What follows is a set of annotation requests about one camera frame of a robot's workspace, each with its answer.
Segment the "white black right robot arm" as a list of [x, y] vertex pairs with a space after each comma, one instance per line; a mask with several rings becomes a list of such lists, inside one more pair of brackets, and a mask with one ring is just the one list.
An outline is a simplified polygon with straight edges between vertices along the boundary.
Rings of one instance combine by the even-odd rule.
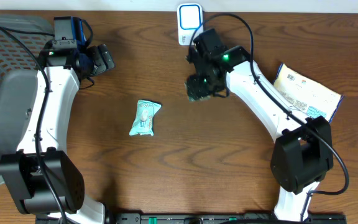
[[333, 168], [331, 127], [323, 117], [310, 118], [292, 106], [262, 75], [241, 46], [190, 47], [187, 61], [196, 73], [186, 81], [193, 101], [237, 95], [260, 119], [274, 141], [270, 169], [280, 185], [274, 214], [279, 220], [302, 222], [319, 183]]

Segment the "large white snack bag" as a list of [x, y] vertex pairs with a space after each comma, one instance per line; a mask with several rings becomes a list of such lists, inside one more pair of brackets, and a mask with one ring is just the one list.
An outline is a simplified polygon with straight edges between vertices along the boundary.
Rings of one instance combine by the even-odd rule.
[[274, 87], [296, 108], [312, 118], [324, 117], [331, 122], [343, 95], [309, 79], [282, 63]]

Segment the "dark green round-label packet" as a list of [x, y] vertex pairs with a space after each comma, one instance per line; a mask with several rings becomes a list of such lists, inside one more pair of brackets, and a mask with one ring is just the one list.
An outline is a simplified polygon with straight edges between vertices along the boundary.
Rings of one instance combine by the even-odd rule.
[[188, 99], [189, 101], [203, 101], [211, 98], [211, 95], [206, 93], [189, 93]]

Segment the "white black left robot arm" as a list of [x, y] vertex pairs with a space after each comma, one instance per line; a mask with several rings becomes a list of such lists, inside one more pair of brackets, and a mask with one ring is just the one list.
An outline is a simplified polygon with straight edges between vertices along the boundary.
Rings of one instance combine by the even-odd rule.
[[16, 152], [0, 160], [19, 211], [37, 223], [114, 223], [106, 206], [85, 194], [81, 172], [67, 154], [67, 132], [80, 82], [115, 67], [106, 45], [41, 50], [32, 115]]

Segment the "teal wet wipes packet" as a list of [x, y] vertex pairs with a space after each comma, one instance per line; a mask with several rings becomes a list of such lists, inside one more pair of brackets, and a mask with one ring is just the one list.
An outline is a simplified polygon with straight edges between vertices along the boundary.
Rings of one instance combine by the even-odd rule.
[[161, 105], [152, 101], [139, 100], [135, 120], [129, 132], [130, 136], [154, 135], [153, 120]]

